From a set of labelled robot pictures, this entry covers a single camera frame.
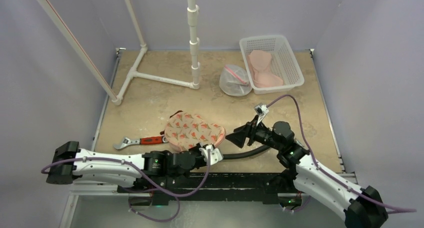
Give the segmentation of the floral mesh laundry bag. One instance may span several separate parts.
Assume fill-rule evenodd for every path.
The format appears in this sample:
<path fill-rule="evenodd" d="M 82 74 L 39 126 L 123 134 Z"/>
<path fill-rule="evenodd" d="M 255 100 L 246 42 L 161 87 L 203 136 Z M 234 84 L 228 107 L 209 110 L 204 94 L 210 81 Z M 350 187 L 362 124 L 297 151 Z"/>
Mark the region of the floral mesh laundry bag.
<path fill-rule="evenodd" d="M 226 130 L 199 114 L 178 111 L 170 116 L 161 134 L 175 151 L 182 152 L 198 143 L 217 146 L 225 138 Z"/>

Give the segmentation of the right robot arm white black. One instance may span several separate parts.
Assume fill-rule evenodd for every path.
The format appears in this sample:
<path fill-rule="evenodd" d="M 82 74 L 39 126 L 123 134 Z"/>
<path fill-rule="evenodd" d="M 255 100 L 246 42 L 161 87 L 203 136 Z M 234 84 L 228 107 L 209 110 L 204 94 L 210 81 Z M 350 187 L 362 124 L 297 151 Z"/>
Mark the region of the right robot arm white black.
<path fill-rule="evenodd" d="M 276 157 L 285 170 L 269 184 L 280 182 L 288 192 L 296 189 L 308 194 L 338 215 L 347 228 L 380 228 L 388 220 L 375 188 L 362 188 L 319 164 L 295 138 L 289 123 L 278 121 L 270 129 L 251 121 L 225 138 L 239 148 L 259 142 L 276 149 Z"/>

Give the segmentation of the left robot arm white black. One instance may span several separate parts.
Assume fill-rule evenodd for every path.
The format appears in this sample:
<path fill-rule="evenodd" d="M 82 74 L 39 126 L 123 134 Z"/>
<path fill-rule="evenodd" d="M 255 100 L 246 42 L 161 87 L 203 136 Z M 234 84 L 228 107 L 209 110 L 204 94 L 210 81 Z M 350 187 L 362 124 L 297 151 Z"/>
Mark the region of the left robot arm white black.
<path fill-rule="evenodd" d="M 167 178 L 187 176 L 193 169 L 210 168 L 222 160 L 222 153 L 214 145 L 200 143 L 180 153 L 152 151 L 118 155 L 83 149 L 77 141 L 69 141 L 55 150 L 52 163 L 42 168 L 41 173 L 47 175 L 49 184 L 96 181 L 142 193 L 150 183 L 157 190 L 172 195 L 165 189 Z"/>

